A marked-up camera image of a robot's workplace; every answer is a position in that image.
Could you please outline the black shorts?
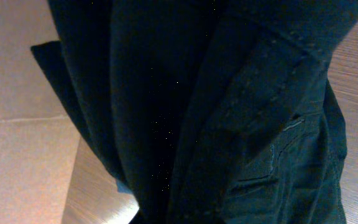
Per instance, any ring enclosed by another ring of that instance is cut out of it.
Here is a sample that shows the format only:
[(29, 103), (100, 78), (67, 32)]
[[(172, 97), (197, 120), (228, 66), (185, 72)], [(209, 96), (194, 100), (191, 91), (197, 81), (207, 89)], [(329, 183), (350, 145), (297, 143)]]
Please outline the black shorts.
[(358, 0), (49, 0), (31, 47), (133, 223), (345, 223), (328, 80)]

